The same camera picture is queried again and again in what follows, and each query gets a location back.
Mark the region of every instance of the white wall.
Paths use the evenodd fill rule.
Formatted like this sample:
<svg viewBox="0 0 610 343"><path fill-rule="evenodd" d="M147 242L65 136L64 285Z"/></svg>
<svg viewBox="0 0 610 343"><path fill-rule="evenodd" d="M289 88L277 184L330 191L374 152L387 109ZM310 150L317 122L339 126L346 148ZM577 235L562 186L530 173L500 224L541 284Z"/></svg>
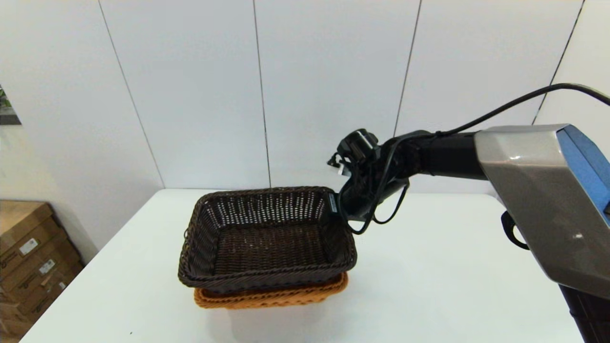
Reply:
<svg viewBox="0 0 610 343"><path fill-rule="evenodd" d="M0 2L0 80L101 248L162 183L95 1Z"/></svg>
<svg viewBox="0 0 610 343"><path fill-rule="evenodd" d="M610 2L587 0L553 83L576 82L610 95ZM549 93L535 124L570 123L610 159L610 108L582 93Z"/></svg>
<svg viewBox="0 0 610 343"><path fill-rule="evenodd" d="M419 0L257 1L271 184L329 186L351 131L392 137Z"/></svg>
<svg viewBox="0 0 610 343"><path fill-rule="evenodd" d="M397 134L453 129L549 85L581 0L424 0ZM530 125L542 98L476 126ZM487 181L418 175L412 192L492 193Z"/></svg>
<svg viewBox="0 0 610 343"><path fill-rule="evenodd" d="M83 260L91 261L97 254L98 249L65 201L46 163L34 151L22 126L0 126L0 198L50 203Z"/></svg>
<svg viewBox="0 0 610 343"><path fill-rule="evenodd" d="M101 6L165 186L268 187L253 2Z"/></svg>

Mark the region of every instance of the wicker basket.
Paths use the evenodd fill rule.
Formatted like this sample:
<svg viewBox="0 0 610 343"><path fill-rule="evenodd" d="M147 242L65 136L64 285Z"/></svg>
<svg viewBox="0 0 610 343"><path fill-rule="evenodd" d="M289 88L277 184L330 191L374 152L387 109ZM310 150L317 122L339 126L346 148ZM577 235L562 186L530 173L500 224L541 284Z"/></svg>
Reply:
<svg viewBox="0 0 610 343"><path fill-rule="evenodd" d="M226 294L323 283L356 264L354 239L325 187L217 192L193 211L178 277Z"/></svg>
<svg viewBox="0 0 610 343"><path fill-rule="evenodd" d="M324 284L275 291L243 291L223 295L196 288L195 303L203 308L227 309L307 305L322 302L330 295L343 291L347 282L347 273L341 273Z"/></svg>

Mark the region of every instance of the black strap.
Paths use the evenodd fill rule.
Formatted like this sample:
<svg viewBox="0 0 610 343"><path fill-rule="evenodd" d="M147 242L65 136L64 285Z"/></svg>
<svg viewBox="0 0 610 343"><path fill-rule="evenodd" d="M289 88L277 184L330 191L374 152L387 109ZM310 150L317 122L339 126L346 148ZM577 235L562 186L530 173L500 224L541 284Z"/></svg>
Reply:
<svg viewBox="0 0 610 343"><path fill-rule="evenodd" d="M514 245L518 246L521 249L529 250L527 244L520 242L515 237L516 224L515 221L512 219L511 214L506 211L504 212L504 214L502 214L502 217L500 217L500 219L502 220L502 227L504 228L504 233L506 234L506 237L508 237L508 240L510 240Z"/></svg>

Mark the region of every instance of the blue panel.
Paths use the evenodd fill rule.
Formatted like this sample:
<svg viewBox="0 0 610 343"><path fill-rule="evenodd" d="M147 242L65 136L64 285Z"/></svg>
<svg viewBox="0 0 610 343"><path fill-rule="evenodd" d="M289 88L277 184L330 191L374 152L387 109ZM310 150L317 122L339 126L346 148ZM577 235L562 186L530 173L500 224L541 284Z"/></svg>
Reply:
<svg viewBox="0 0 610 343"><path fill-rule="evenodd" d="M557 138L572 173L610 224L608 217L603 215L610 202L610 163L597 146L574 126L559 131Z"/></svg>

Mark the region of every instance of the dark brown wicker basket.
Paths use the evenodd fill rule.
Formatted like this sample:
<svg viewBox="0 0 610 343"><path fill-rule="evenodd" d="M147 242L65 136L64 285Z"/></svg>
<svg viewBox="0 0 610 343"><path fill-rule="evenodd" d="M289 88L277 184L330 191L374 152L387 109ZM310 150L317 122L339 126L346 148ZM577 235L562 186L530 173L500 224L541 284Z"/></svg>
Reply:
<svg viewBox="0 0 610 343"><path fill-rule="evenodd" d="M226 294L322 283L356 264L354 239L329 206L332 190L217 192L193 210L178 278Z"/></svg>

